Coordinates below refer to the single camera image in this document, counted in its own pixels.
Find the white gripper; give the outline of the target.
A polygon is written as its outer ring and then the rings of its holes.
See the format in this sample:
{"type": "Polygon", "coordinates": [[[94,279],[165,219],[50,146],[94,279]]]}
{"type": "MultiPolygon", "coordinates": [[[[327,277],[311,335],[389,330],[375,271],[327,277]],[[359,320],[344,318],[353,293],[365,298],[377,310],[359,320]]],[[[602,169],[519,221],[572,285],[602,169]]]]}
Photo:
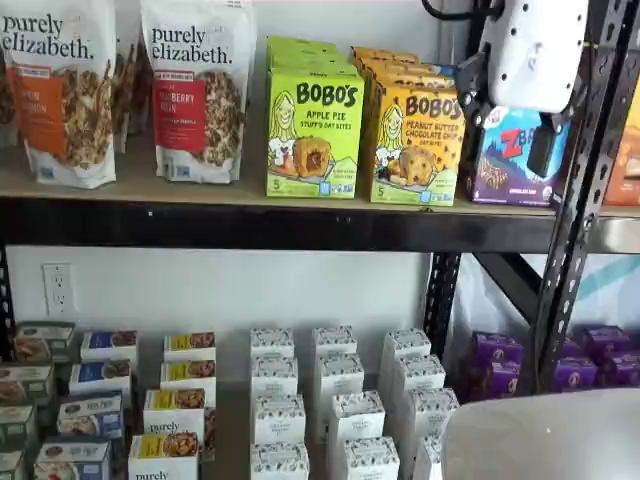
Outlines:
{"type": "Polygon", "coordinates": [[[498,5],[501,14],[486,20],[481,40],[488,52],[479,51],[457,66],[457,100],[466,122],[476,127],[484,127],[496,106],[541,112],[527,166],[545,177],[555,144],[574,115],[568,102],[582,55],[589,2],[531,0],[498,5]]]}

